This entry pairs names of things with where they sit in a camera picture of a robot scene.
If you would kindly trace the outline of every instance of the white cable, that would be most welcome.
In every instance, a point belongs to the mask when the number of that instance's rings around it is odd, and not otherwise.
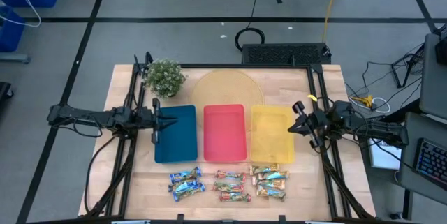
[[[381,100],[381,101],[383,101],[383,102],[386,104],[386,106],[388,106],[388,110],[386,110],[386,111],[375,110],[375,112],[378,112],[378,113],[389,113],[389,112],[391,111],[391,106],[390,106],[390,104],[389,104],[385,99],[383,99],[383,98],[379,98],[379,97],[373,98],[373,99],[372,99],[372,103],[374,103],[374,101],[375,101],[376,99],[377,99],[377,100]],[[349,100],[350,100],[354,105],[357,105],[358,107],[361,107],[361,108],[364,108],[364,109],[367,109],[367,110],[371,110],[371,108],[369,108],[369,107],[366,107],[366,106],[363,106],[363,105],[359,105],[359,104],[356,103],[351,97],[349,98]]]
[[[397,173],[399,172],[399,170],[397,170],[396,172],[394,172],[394,181],[396,181],[397,184],[399,184],[399,181],[397,180]]]
[[[42,23],[41,17],[39,16],[39,14],[37,13],[36,9],[31,4],[31,2],[29,0],[25,0],[25,1],[33,9],[34,13],[36,14],[37,18],[39,19],[38,24],[27,24],[27,23],[16,22],[16,21],[12,21],[12,20],[10,20],[10,19],[8,19],[6,17],[2,17],[1,15],[0,15],[0,18],[5,20],[5,21],[12,22],[13,24],[19,24],[19,25],[24,25],[24,26],[33,27],[33,28],[39,27],[41,25],[41,23]]]

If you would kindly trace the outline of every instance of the blue tray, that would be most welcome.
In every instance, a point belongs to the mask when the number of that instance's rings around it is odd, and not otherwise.
[[[19,17],[8,6],[0,6],[0,14],[9,20],[24,22],[23,18]],[[3,21],[3,26],[0,27],[0,52],[15,51],[22,37],[23,29],[24,25]]]
[[[178,122],[159,133],[155,145],[155,162],[172,163],[197,159],[196,107],[194,105],[163,107],[166,116],[177,117]]]

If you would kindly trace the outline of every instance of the yellow cable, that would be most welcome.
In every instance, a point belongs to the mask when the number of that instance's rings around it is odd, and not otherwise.
[[[330,9],[332,8],[332,3],[334,0],[330,0],[328,11],[326,12],[326,19],[324,20],[324,32],[323,32],[323,43],[326,43],[326,32],[328,31],[328,20],[330,17]]]

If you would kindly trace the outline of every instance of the red tray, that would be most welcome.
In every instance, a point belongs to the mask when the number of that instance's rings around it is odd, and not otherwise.
[[[203,155],[208,162],[247,159],[244,106],[207,105],[203,108]]]

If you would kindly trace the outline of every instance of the keyboard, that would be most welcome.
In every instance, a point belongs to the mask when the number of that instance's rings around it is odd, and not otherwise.
[[[418,152],[416,152],[416,171],[447,190],[447,148],[425,138],[419,141]]]

